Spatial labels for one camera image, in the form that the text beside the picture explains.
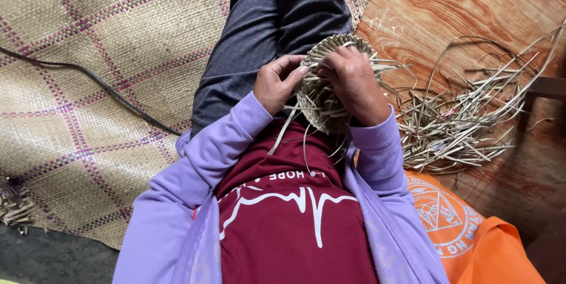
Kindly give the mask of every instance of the maroon t-shirt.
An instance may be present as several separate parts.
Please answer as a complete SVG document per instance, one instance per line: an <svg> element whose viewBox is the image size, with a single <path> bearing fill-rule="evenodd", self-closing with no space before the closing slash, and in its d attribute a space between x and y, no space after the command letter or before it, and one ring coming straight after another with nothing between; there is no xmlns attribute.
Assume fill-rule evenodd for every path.
<svg viewBox="0 0 566 284"><path fill-rule="evenodd" d="M273 121L216 189L223 283L377 283L362 213L325 136Z"/></svg>

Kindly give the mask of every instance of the orange bag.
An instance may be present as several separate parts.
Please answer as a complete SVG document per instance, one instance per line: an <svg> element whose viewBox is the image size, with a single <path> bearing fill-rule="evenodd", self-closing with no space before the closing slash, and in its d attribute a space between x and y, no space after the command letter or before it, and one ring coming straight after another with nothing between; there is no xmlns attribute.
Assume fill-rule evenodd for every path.
<svg viewBox="0 0 566 284"><path fill-rule="evenodd" d="M544 284L513 225L485 219L430 175L406 173L415 208L451 284Z"/></svg>

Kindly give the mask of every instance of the woven mat with purple pattern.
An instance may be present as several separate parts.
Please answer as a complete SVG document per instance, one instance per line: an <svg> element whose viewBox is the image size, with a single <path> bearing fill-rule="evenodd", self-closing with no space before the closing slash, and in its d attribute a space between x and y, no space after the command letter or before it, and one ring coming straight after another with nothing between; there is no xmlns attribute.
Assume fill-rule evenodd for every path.
<svg viewBox="0 0 566 284"><path fill-rule="evenodd" d="M347 0L357 26L368 0ZM220 36L229 0L0 0L0 46L76 63L174 129ZM132 201L177 158L177 138L80 72L0 55L0 189L18 178L33 225L119 248Z"/></svg>

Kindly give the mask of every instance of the dark floor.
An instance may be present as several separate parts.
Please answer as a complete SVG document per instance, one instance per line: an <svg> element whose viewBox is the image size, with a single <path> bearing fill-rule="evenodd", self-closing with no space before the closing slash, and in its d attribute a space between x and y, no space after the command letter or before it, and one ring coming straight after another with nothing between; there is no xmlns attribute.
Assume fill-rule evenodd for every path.
<svg viewBox="0 0 566 284"><path fill-rule="evenodd" d="M84 237L0 225L0 280L19 284L107 284L118 252Z"/></svg>

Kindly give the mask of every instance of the black cable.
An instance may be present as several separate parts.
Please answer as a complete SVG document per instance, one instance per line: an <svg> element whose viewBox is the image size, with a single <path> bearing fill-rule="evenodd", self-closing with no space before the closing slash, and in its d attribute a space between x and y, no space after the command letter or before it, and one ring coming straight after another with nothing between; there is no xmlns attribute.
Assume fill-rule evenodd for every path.
<svg viewBox="0 0 566 284"><path fill-rule="evenodd" d="M149 120L150 122L154 123L155 125L157 125L158 127L161 127L165 130L167 130L170 133L173 133L177 136L180 136L181 133L176 131L173 128L169 128L167 126L165 126L164 124L160 123L159 121L157 121L155 118L151 117L150 115L146 114L145 112L143 112L141 109L139 109L138 107L135 107L134 105L132 105L129 101L125 100L123 97L120 96L120 94L118 94L116 91L114 91L110 86L108 86L102 79L100 79L98 76L96 76L93 72L89 71L88 69L76 65L76 64L71 64L71 63L53 63L53 62L46 62L46 61L40 61L40 60L35 60L33 58L29 58L27 56L23 56L20 55L18 53L14 53L10 50L7 50L3 47L0 47L0 52L11 56L11 57L15 57L19 60L22 61L26 61L28 63L32 63L34 65L39 64L39 65L52 65L52 66L66 66L66 67L70 67L70 68L74 68L76 70L82 71L83 73L87 74L89 77L91 77L92 79L94 79L95 82L97 82L99 85L101 85L104 89L106 89L109 93L111 93L114 97L116 97L117 99L119 99L121 102L123 102L124 104L128 105L128 107L132 108L133 110L137 111L139 114L141 114L142 116L144 116L147 120Z"/></svg>

